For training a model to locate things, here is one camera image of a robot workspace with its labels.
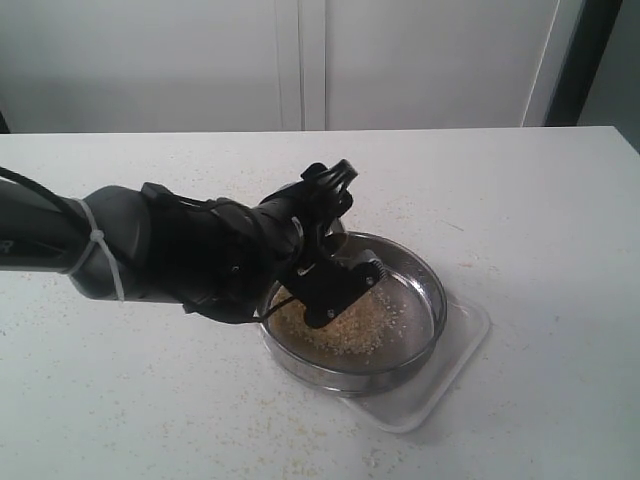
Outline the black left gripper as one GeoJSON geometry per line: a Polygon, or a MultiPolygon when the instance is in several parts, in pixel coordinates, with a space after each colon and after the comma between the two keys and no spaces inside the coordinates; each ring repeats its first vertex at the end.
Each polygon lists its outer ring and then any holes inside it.
{"type": "Polygon", "coordinates": [[[371,250],[333,256],[329,230],[351,208],[348,188],[357,176],[346,159],[332,167],[316,162],[252,209],[253,297],[263,299],[278,281],[305,307],[305,324],[321,329],[386,277],[371,250]]]}

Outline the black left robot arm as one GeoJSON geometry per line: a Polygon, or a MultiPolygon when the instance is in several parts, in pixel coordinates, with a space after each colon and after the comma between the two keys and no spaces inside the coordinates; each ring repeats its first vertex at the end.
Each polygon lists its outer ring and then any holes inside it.
{"type": "Polygon", "coordinates": [[[65,275],[92,299],[178,303],[227,324],[266,321],[279,285],[302,303],[305,323],[322,328],[385,276],[370,250],[340,255],[355,177],[347,161],[315,163],[247,207],[155,183],[65,198],[6,169],[1,267],[65,275]]]}

